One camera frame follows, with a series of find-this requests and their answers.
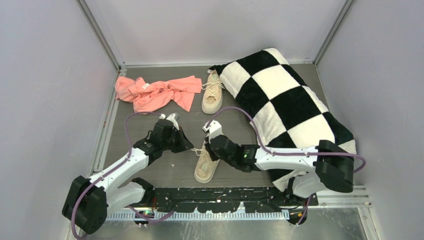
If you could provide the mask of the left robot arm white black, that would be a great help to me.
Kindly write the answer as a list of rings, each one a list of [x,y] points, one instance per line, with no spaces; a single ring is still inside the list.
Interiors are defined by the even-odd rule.
[[[177,113],[162,114],[148,135],[130,145],[128,153],[108,168],[88,178],[76,177],[68,191],[62,215],[87,234],[101,228],[111,214],[138,203],[148,207],[153,202],[153,186],[138,177],[130,177],[150,166],[163,152],[180,153],[193,148],[178,124]]]

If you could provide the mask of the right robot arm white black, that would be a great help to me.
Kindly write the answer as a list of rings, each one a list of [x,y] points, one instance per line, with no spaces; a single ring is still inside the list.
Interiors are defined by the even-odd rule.
[[[207,137],[205,149],[212,160],[222,160],[245,173],[277,169],[301,172],[287,185],[285,198],[291,205],[325,189],[351,193],[354,188],[354,156],[328,140],[307,148],[263,148],[238,145],[221,134]]]

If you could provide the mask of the beige sneaker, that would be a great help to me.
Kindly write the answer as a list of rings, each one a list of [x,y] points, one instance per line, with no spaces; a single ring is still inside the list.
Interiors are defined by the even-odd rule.
[[[213,115],[222,107],[223,90],[225,89],[216,70],[209,72],[207,82],[201,88],[204,90],[201,103],[202,111],[205,114]]]
[[[198,156],[198,161],[194,170],[194,178],[201,184],[210,182],[220,160],[213,160],[210,153],[206,150],[205,145],[203,145],[202,148],[192,148],[191,150]]]

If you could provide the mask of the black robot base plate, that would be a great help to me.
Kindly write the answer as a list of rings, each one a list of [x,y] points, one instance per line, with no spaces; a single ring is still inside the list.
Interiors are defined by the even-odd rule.
[[[147,199],[133,203],[133,208],[149,208],[167,213],[234,213],[244,207],[246,213],[275,213],[302,209],[306,198],[288,195],[276,187],[157,187]]]

